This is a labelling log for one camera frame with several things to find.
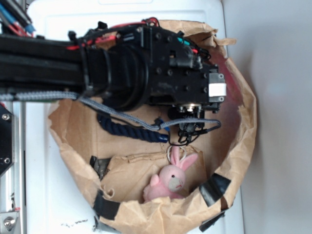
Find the paper bag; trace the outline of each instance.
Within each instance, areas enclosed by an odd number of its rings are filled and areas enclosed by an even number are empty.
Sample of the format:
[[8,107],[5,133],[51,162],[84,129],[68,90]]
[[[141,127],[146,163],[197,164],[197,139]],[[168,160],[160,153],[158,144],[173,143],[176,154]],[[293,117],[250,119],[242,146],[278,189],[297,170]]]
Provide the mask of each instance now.
[[[199,22],[163,20],[160,26],[182,31],[208,49],[210,61],[218,64],[227,83],[220,111],[206,113],[207,118],[220,120],[222,127],[200,136],[186,149],[200,157],[189,169],[182,191],[185,199],[142,200],[151,175],[169,163],[168,144],[110,135],[101,129],[96,113],[78,101],[60,101],[49,116],[51,134],[79,190],[101,223],[125,234],[182,234],[216,217],[232,206],[254,150],[256,100],[233,61],[224,58],[223,45],[235,40],[218,39],[217,30]],[[149,123],[158,116],[166,120],[164,107],[144,105],[130,114]],[[92,156],[111,158],[102,180],[90,165]]]

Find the pink stuffed bunny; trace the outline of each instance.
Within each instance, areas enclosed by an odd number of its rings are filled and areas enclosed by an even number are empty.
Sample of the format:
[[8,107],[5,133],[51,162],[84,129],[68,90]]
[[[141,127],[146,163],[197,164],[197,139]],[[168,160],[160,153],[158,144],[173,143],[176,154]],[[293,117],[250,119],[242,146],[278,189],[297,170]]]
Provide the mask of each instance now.
[[177,194],[185,183],[185,171],[197,160],[197,154],[191,154],[180,161],[180,147],[173,146],[171,150],[171,165],[161,169],[159,176],[152,175],[150,184],[143,190],[145,202],[157,197],[169,196],[173,198],[184,198]]

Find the dark blue rope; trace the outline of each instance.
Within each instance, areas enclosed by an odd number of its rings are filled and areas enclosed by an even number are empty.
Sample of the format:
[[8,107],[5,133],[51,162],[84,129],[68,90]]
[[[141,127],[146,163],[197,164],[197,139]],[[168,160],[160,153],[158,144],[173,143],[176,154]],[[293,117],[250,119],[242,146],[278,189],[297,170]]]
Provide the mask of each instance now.
[[133,139],[140,139],[148,142],[168,142],[168,135],[165,134],[114,123],[110,118],[106,118],[102,115],[97,115],[97,120],[105,131],[115,136],[131,137]]

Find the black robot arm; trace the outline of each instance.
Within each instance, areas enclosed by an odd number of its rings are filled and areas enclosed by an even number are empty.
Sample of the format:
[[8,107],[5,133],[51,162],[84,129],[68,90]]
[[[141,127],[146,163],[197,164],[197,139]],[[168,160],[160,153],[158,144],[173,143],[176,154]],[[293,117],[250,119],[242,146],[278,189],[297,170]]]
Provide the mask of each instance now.
[[[142,104],[173,107],[169,116],[217,112],[226,95],[209,53],[149,20],[101,28],[70,41],[0,35],[0,93],[71,91],[102,97],[118,111]],[[101,44],[113,43],[108,50]],[[180,137],[197,136],[198,124],[180,126]]]

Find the gray braided cable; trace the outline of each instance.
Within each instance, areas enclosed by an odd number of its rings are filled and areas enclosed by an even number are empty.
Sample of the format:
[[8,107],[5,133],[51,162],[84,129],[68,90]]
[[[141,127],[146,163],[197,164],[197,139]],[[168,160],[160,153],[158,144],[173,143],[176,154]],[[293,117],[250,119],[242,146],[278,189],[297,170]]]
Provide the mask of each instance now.
[[141,125],[142,127],[151,130],[151,131],[158,131],[160,129],[170,127],[176,124],[181,123],[217,123],[220,124],[220,122],[216,119],[205,119],[205,118],[179,118],[175,120],[171,120],[168,122],[164,122],[160,125],[151,125],[147,122],[131,116],[129,114],[126,114],[124,112],[118,112],[115,109],[108,107],[106,105],[103,105],[101,103],[98,103],[94,100],[92,100],[89,97],[80,97],[79,94],[75,92],[64,92],[64,91],[44,91],[44,92],[29,92],[29,93],[18,93],[15,96],[12,94],[2,94],[0,95],[0,101],[36,101],[36,100],[60,100],[69,98],[72,100],[79,100],[83,104],[90,106],[96,110],[105,112],[110,115],[117,116],[119,118],[123,118],[126,120],[129,120],[131,122],[137,123]]

